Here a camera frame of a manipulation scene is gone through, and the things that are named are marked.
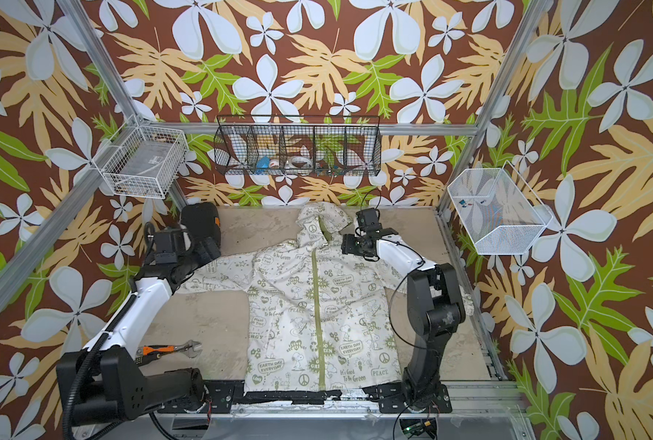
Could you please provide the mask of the white green printed jacket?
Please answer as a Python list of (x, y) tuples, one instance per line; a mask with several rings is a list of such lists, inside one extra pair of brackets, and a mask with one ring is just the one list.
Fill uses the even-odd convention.
[(296, 238), (198, 269), (180, 293), (243, 292), (249, 304), (247, 392), (346, 391), (399, 381), (387, 295), (403, 276), (344, 255), (350, 216), (308, 203)]

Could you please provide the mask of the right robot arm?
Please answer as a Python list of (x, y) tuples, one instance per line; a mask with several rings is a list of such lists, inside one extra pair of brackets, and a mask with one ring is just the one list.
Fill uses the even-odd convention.
[(413, 355), (403, 369), (403, 401), (411, 410), (431, 406), (442, 413), (452, 411), (440, 368), (447, 343), (466, 320), (466, 310), (456, 270), (421, 256), (392, 229), (357, 236), (346, 234), (342, 253), (366, 260), (382, 260), (403, 276), (406, 311), (414, 330), (409, 344)]

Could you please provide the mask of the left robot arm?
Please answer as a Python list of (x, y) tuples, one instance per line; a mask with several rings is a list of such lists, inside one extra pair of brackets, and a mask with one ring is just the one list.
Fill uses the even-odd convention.
[(103, 328), (56, 366), (66, 436), (84, 425), (119, 425), (170, 403), (195, 410), (205, 386), (199, 370), (145, 375), (136, 361), (141, 340), (163, 306), (198, 269), (220, 256), (215, 222), (147, 233), (148, 249), (132, 292)]

